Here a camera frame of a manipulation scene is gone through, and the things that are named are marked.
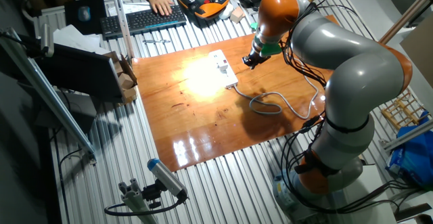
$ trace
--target wooden tabletop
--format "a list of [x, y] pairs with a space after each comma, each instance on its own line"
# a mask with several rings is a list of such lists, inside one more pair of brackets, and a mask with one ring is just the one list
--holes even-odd
[[[277, 91], [301, 115], [306, 115], [315, 90], [305, 78], [286, 65], [281, 54], [258, 65], [254, 70], [243, 64], [254, 35], [210, 45], [139, 58], [133, 70], [149, 120], [159, 158], [171, 170], [183, 169], [224, 154], [246, 148], [299, 130], [304, 120], [276, 95], [265, 102], [278, 103], [283, 113], [257, 114], [249, 108], [250, 100], [234, 89], [225, 89], [207, 72], [208, 54], [221, 49], [236, 74], [242, 93], [255, 96]], [[328, 79], [331, 71], [320, 70]], [[323, 90], [311, 108], [313, 117], [324, 109]], [[275, 111], [269, 106], [257, 106]]]

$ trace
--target keyboard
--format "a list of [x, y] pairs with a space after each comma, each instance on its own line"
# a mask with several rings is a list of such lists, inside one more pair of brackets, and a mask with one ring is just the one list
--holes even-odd
[[[162, 16], [159, 13], [155, 14], [152, 10], [127, 14], [130, 34], [136, 35], [143, 32], [171, 28], [184, 25], [187, 22], [187, 19], [178, 5], [172, 6], [171, 10], [172, 14], [168, 16]], [[122, 36], [117, 16], [101, 18], [101, 27], [102, 35], [105, 39], [114, 39]]]

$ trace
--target metal pole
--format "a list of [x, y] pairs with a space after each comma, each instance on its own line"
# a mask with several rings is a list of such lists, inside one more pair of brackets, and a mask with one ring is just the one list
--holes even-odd
[[131, 42], [131, 35], [129, 34], [129, 27], [127, 22], [127, 16], [123, 12], [123, 0], [114, 0], [116, 6], [117, 17], [119, 19], [120, 29], [124, 39], [124, 44], [127, 46], [128, 60], [134, 58], [133, 44]]
[[422, 5], [428, 0], [416, 0], [412, 6], [401, 16], [401, 18], [388, 30], [388, 32], [380, 39], [380, 43], [387, 44], [394, 35], [416, 14]]
[[420, 136], [421, 134], [429, 131], [430, 129], [433, 129], [433, 120], [429, 120], [425, 123], [423, 123], [422, 125], [412, 129], [411, 131], [407, 132], [405, 135], [402, 135], [399, 138], [394, 139], [393, 141], [387, 143], [384, 146], [384, 150], [386, 152], [395, 149], [395, 147], [402, 145], [406, 142], [408, 142], [409, 140]]
[[[20, 39], [13, 30], [7, 33], [15, 39]], [[28, 79], [30, 84], [36, 89], [45, 103], [47, 103], [47, 105], [51, 108], [51, 110], [63, 124], [63, 127], [65, 127], [65, 129], [68, 130], [68, 132], [78, 141], [80, 147], [82, 147], [84, 150], [87, 150], [88, 153], [93, 154], [95, 152], [95, 148], [89, 142], [86, 135], [76, 123], [75, 119], [69, 113], [62, 100], [59, 98], [41, 69], [38, 67], [37, 63], [32, 58], [28, 58], [21, 45], [15, 41], [0, 37], [0, 45], [15, 62], [24, 76]]]

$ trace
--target white cable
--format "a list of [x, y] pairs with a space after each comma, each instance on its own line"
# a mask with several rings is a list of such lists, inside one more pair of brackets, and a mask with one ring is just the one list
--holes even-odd
[[[304, 64], [302, 61], [300, 61], [300, 60], [297, 59], [297, 58], [295, 58], [295, 60], [298, 60], [298, 62]], [[244, 96], [244, 97], [246, 97], [246, 98], [248, 98], [248, 99], [251, 99], [251, 101], [250, 101], [250, 109], [251, 109], [253, 112], [255, 112], [255, 113], [262, 114], [262, 115], [277, 115], [277, 114], [282, 113], [282, 112], [283, 112], [283, 108], [281, 108], [280, 105], [278, 105], [278, 104], [274, 104], [274, 103], [266, 103], [266, 102], [262, 102], [262, 101], [259, 101], [259, 100], [258, 100], [258, 99], [260, 99], [260, 98], [262, 98], [262, 97], [265, 97], [265, 96], [268, 96], [268, 95], [279, 95], [279, 96], [283, 99], [283, 101], [286, 103], [286, 105], [287, 105], [287, 106], [288, 106], [288, 107], [293, 111], [293, 113], [294, 113], [295, 115], [297, 115], [297, 117], [306, 120], [306, 119], [309, 119], [309, 118], [310, 118], [311, 105], [313, 104], [313, 101], [316, 99], [317, 95], [319, 94], [319, 89], [318, 89], [316, 86], [314, 86], [314, 84], [312, 84], [312, 82], [310, 82], [310, 80], [309, 80], [305, 75], [304, 75], [304, 78], [305, 78], [305, 80], [308, 82], [308, 84], [310, 84], [310, 85], [311, 85], [311, 86], [316, 90], [316, 93], [315, 93], [315, 94], [313, 95], [313, 97], [311, 98], [311, 101], [310, 101], [310, 104], [309, 104], [309, 112], [307, 113], [306, 116], [302, 116], [302, 115], [300, 115], [299, 113], [297, 113], [297, 111], [295, 111], [295, 109], [293, 109], [292, 105], [290, 105], [289, 101], [288, 101], [288, 100], [287, 100], [287, 99], [286, 99], [282, 94], [280, 94], [280, 93], [278, 93], [278, 92], [266, 92], [266, 93], [263, 93], [263, 94], [257, 95], [256, 97], [251, 97], [251, 96], [246, 95], [246, 94], [242, 93], [241, 91], [239, 91], [239, 89], [237, 89], [237, 86], [236, 86], [236, 85], [234, 85], [234, 88], [235, 88], [235, 90], [236, 90], [236, 92], [237, 92], [238, 94], [240, 94], [240, 95], [242, 95], [242, 96]], [[263, 105], [266, 105], [266, 106], [276, 106], [276, 107], [279, 108], [279, 111], [278, 111], [278, 112], [261, 112], [261, 111], [258, 111], [258, 110], [254, 109], [254, 108], [252, 107], [252, 104], [253, 104], [254, 102], [257, 102], [257, 103], [260, 103], [260, 104], [263, 104]]]

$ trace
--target gray wall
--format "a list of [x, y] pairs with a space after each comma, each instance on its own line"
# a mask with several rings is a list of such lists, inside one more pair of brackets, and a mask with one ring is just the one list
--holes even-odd
[[[20, 0], [0, 0], [0, 28], [32, 35]], [[39, 149], [33, 133], [32, 98], [0, 72], [0, 223], [48, 223]]]
[[0, 0], [0, 28], [13, 27], [22, 35], [33, 35], [31, 23], [24, 21], [21, 0]]

